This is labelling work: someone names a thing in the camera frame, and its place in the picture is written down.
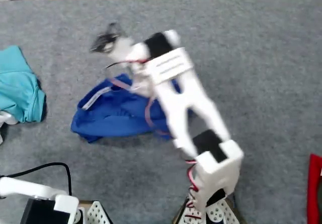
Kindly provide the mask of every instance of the teal cloth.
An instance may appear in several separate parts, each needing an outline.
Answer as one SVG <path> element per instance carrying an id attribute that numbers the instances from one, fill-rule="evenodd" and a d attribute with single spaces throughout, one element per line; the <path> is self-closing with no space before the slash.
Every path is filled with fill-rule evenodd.
<path id="1" fill-rule="evenodd" d="M 0 110 L 19 122 L 40 122 L 45 93 L 27 65 L 19 47 L 0 51 Z"/>

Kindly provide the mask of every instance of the white perforated plate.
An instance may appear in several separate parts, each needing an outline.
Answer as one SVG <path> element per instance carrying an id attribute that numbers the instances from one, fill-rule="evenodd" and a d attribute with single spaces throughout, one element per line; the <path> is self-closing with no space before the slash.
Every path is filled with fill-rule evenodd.
<path id="1" fill-rule="evenodd" d="M 239 221 L 225 200 L 220 200 L 217 203 L 210 205 L 206 208 L 206 212 L 209 219 L 214 223 L 239 224 Z M 196 215 L 202 217 L 202 219 L 186 217 L 186 215 Z M 201 216 L 201 213 L 195 208 L 186 207 L 178 224 L 206 224 L 206 216 Z"/>
<path id="2" fill-rule="evenodd" d="M 225 200 L 220 200 L 217 202 L 217 204 L 223 211 L 227 224 L 239 224 L 238 219 L 236 218 L 235 214 L 232 212 Z"/>
<path id="3" fill-rule="evenodd" d="M 87 224 L 111 224 L 99 201 L 94 201 L 87 212 Z"/>
<path id="4" fill-rule="evenodd" d="M 86 224 L 85 208 L 78 208 L 75 214 L 74 224 Z"/>

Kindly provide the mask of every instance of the robotic arm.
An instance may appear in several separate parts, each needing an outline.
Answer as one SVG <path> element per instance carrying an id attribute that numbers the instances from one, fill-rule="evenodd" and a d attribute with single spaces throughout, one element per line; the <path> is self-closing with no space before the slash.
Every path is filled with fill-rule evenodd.
<path id="1" fill-rule="evenodd" d="M 108 53 L 114 61 L 125 62 L 123 66 L 130 68 L 133 75 L 131 92 L 159 100 L 175 147 L 194 159 L 188 161 L 195 164 L 196 174 L 193 178 L 192 167 L 188 170 L 192 186 L 187 207 L 205 213 L 208 206 L 234 191 L 244 153 L 231 140 L 216 105 L 205 93 L 194 71 L 190 57 L 180 47 L 178 34 L 174 30 L 156 33 L 135 45 L 121 33 L 105 36 L 113 39 L 113 50 L 109 51 L 112 40 L 106 44 L 109 47 L 104 44 L 102 47 L 102 42 L 97 41 L 92 50 Z M 173 87 L 172 80 L 178 82 L 180 93 Z M 208 127 L 193 139 L 188 133 L 188 109 L 199 115 Z"/>
<path id="2" fill-rule="evenodd" d="M 27 203 L 21 224 L 73 224 L 78 199 L 65 191 L 23 180 L 0 178 L 0 199 L 14 194 L 32 197 Z"/>

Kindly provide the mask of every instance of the gray carpet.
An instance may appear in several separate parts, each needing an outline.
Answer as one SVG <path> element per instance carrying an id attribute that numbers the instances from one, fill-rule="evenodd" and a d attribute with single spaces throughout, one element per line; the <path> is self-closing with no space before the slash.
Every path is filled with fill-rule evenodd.
<path id="1" fill-rule="evenodd" d="M 1 174 L 64 161 L 74 195 L 100 200 L 114 223 L 170 223 L 189 186 L 171 142 L 147 134 L 90 145 L 69 126 L 106 75 L 106 58 L 89 53 L 98 32 L 119 20 L 139 41 L 173 28 L 245 151 L 236 189 L 245 219 L 306 223 L 309 154 L 322 155 L 322 0 L 3 2 L 0 15 L 0 48 L 20 45 L 47 94 L 42 123 L 6 129 Z M 24 179 L 67 188 L 59 167 Z M 1 200 L 0 218 L 19 223 L 25 201 Z"/>

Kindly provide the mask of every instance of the blue cloth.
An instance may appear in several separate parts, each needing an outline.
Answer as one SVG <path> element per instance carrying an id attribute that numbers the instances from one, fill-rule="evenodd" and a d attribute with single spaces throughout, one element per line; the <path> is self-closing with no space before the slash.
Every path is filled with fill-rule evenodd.
<path id="1" fill-rule="evenodd" d="M 40 122 L 45 93 L 27 65 L 19 47 L 0 51 L 0 110 L 19 122 Z"/>
<path id="2" fill-rule="evenodd" d="M 131 85 L 132 81 L 126 74 L 121 74 L 116 79 Z M 97 92 L 109 89 L 108 92 Z M 87 109 L 84 105 L 91 99 L 95 102 Z M 153 131 L 145 121 L 144 110 L 148 98 L 120 87 L 114 86 L 108 79 L 92 89 L 77 106 L 77 112 L 71 123 L 71 130 L 84 137 L 88 142 L 93 142 L 101 137 L 131 136 Z M 157 100 L 150 108 L 151 120 L 155 128 L 169 132 L 166 117 Z"/>

